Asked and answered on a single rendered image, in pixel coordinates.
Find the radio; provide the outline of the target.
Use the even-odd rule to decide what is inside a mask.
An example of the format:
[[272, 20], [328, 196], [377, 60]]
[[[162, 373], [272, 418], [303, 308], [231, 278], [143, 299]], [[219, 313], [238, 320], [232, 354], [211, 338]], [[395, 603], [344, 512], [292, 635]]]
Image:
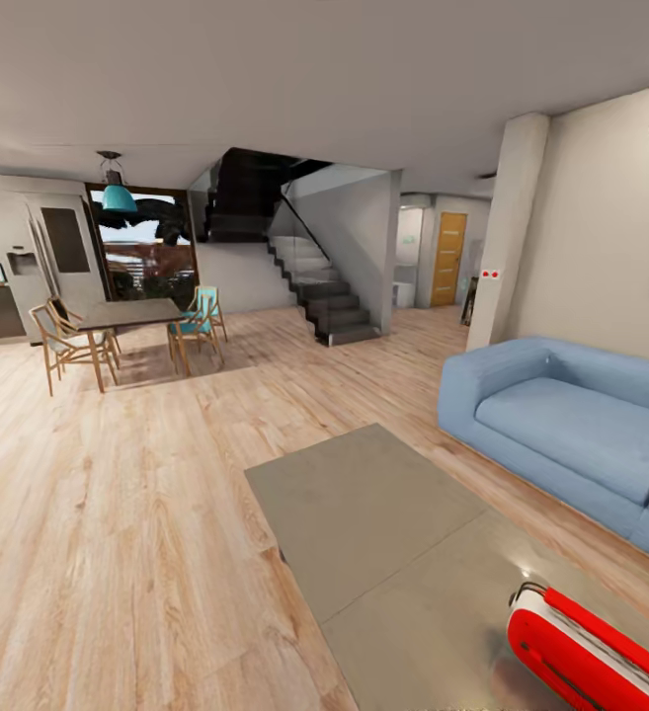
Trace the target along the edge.
[[516, 656], [576, 711], [649, 711], [649, 652], [561, 592], [524, 582], [509, 601]]

